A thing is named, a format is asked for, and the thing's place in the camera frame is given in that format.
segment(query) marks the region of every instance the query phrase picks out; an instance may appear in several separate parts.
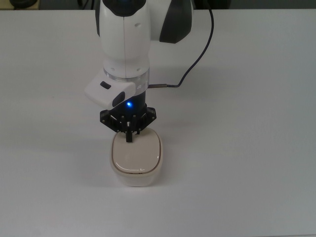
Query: white container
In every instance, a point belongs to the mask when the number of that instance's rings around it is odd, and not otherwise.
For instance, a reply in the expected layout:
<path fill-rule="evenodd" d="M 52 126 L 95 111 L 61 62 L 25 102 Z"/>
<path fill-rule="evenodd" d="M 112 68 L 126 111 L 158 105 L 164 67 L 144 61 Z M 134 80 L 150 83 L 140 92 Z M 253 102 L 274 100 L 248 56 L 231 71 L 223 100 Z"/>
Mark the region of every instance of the white container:
<path fill-rule="evenodd" d="M 127 143 L 124 133 L 113 139 L 111 166 L 119 179 L 128 186 L 148 186 L 159 175 L 162 165 L 162 142 L 150 128 L 139 135 L 133 134 L 133 142 Z"/>

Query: white table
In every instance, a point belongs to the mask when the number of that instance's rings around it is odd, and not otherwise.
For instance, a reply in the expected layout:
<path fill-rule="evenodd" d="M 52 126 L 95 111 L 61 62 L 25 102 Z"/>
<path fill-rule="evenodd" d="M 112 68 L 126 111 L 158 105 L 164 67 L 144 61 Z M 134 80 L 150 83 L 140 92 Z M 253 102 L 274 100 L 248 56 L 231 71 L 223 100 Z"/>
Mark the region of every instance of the white table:
<path fill-rule="evenodd" d="M 83 94 L 103 61 L 94 12 L 0 12 L 1 237 L 316 233 L 316 10 L 214 17 L 183 85 L 148 90 L 164 163 L 131 188 Z M 152 83 L 179 81 L 209 21 L 196 12 L 179 44 L 152 44 Z"/>

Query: table surface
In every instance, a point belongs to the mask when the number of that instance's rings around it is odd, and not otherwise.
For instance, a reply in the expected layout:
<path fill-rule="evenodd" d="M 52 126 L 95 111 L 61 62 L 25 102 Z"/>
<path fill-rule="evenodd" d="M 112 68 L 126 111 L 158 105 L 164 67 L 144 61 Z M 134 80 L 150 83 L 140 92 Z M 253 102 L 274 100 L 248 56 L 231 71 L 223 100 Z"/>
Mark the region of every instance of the table surface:
<path fill-rule="evenodd" d="M 119 182 L 114 133 L 83 93 L 103 63 L 93 11 L 0 13 L 1 237 L 316 233 L 316 10 L 216 10 L 178 88 L 151 89 L 164 163 Z M 151 83 L 177 83 L 210 31 L 153 42 Z"/>

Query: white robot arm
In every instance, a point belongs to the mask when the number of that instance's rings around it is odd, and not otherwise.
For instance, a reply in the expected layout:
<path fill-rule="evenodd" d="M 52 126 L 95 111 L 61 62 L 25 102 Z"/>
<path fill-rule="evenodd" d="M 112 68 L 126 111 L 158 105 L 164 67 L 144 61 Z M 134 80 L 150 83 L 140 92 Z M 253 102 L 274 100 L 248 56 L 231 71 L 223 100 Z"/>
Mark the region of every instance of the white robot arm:
<path fill-rule="evenodd" d="M 105 52 L 103 68 L 86 87 L 106 110 L 146 91 L 151 40 L 177 43 L 191 30 L 191 0 L 101 0 L 96 23 Z"/>

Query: black cable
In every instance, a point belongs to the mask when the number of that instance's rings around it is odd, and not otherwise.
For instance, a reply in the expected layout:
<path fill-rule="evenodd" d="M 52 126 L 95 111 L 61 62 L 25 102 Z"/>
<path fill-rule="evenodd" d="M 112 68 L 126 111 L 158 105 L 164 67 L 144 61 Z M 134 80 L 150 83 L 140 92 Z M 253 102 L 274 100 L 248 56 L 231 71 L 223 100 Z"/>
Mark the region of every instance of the black cable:
<path fill-rule="evenodd" d="M 94 8 L 94 0 L 92 0 L 92 2 L 91 2 L 91 8 L 90 8 L 90 10 L 93 10 L 93 8 Z"/>
<path fill-rule="evenodd" d="M 85 1 L 85 4 L 83 5 L 82 9 L 85 10 L 85 7 L 87 6 L 89 0 Z"/>
<path fill-rule="evenodd" d="M 208 5 L 208 10 L 209 13 L 211 15 L 211 21 L 212 21 L 212 29 L 211 29 L 211 33 L 209 35 L 207 44 L 203 50 L 203 52 L 201 53 L 201 55 L 198 57 L 198 59 L 192 64 L 192 66 L 190 66 L 190 68 L 184 73 L 183 77 L 181 78 L 179 84 L 177 85 L 169 85 L 169 84 L 153 84 L 153 85 L 149 85 L 148 88 L 166 88 L 166 87 L 173 87 L 173 88 L 177 88 L 179 86 L 181 86 L 183 80 L 186 78 L 186 76 L 189 74 L 189 72 L 192 70 L 192 68 L 195 67 L 195 65 L 199 62 L 199 60 L 203 57 L 203 55 L 205 54 L 205 52 L 207 51 L 207 48 L 209 46 L 209 44 L 211 43 L 212 40 L 212 36 L 213 36 L 213 31 L 214 31 L 214 16 L 213 16 L 213 12 L 212 9 L 210 7 L 210 5 L 207 3 Z"/>

